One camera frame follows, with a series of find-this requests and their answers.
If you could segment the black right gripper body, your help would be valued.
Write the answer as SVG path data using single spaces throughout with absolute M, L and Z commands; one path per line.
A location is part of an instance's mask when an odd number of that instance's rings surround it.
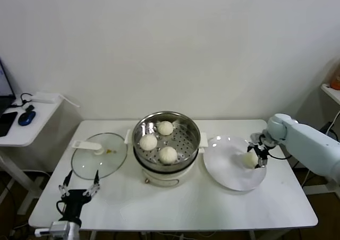
M 251 142 L 251 149 L 254 150 L 258 157 L 267 157 L 268 149 L 263 144 L 253 143 Z

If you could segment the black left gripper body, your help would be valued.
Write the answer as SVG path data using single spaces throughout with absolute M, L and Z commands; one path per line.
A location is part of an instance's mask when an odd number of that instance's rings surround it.
M 63 203 L 65 204 L 63 220 L 81 221 L 82 207 L 92 199 L 91 195 L 84 194 L 85 192 L 86 190 L 69 190 L 69 195 L 63 197 Z

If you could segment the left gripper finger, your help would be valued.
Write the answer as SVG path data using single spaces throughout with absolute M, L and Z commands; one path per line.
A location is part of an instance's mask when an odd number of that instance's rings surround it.
M 70 195 L 68 186 L 71 180 L 71 176 L 72 176 L 72 170 L 64 178 L 63 184 L 58 186 L 62 198 Z
M 96 195 L 96 193 L 100 190 L 99 179 L 99 170 L 97 170 L 93 184 L 83 193 L 84 196 L 93 197 Z

